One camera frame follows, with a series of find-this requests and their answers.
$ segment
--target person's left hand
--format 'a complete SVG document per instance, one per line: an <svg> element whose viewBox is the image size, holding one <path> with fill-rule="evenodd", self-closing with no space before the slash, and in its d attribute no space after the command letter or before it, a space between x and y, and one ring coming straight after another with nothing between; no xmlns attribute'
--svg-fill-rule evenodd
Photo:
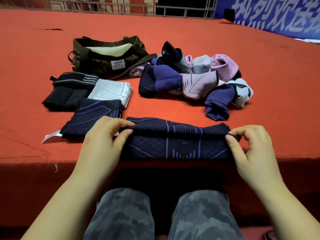
<svg viewBox="0 0 320 240"><path fill-rule="evenodd" d="M132 130L122 131L114 141L112 137L121 127L134 125L128 120L107 116L100 118L85 136L72 175L103 184L117 166L122 148Z"/></svg>

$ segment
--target fingernail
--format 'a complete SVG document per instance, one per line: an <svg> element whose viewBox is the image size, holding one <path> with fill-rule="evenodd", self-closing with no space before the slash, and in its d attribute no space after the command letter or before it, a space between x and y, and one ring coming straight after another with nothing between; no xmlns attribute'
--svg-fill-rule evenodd
<svg viewBox="0 0 320 240"><path fill-rule="evenodd" d="M227 142L231 142L232 141L232 136L230 136L230 135L226 135L225 138L226 138Z"/></svg>

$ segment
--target hand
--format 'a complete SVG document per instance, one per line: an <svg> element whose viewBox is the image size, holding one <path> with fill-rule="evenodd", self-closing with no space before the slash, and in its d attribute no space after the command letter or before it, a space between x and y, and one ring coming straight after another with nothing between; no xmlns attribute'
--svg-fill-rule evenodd
<svg viewBox="0 0 320 240"><path fill-rule="evenodd" d="M240 176L256 193L268 194L285 187L271 138L263 126L246 125L229 133L244 136L249 142L250 150L245 154L238 141L226 135Z"/></svg>
<svg viewBox="0 0 320 240"><path fill-rule="evenodd" d="M132 130L122 131L114 141L112 137L121 127L134 125L128 120L107 116L100 118L86 134L72 174L85 181L103 184L117 166Z"/></svg>

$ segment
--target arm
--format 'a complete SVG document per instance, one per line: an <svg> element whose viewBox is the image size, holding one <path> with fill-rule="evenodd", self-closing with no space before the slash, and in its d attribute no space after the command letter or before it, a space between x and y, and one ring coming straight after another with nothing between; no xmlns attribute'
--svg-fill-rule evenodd
<svg viewBox="0 0 320 240"><path fill-rule="evenodd" d="M227 135L237 170L268 212L278 240L320 239L320 224L285 186L269 134L262 126L247 125L230 131L244 136L245 154L237 140Z"/></svg>
<svg viewBox="0 0 320 240"><path fill-rule="evenodd" d="M58 189L21 240L82 239L94 198L118 164L123 145L134 123L102 117L87 133L73 173Z"/></svg>

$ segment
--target black speaker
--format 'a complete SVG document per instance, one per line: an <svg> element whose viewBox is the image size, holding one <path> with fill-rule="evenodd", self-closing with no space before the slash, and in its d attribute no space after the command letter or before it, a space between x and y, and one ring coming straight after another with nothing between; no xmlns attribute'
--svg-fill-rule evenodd
<svg viewBox="0 0 320 240"><path fill-rule="evenodd" d="M234 23L235 15L236 15L236 12L234 9L226 8L223 11L223 18L230 21L231 23Z"/></svg>

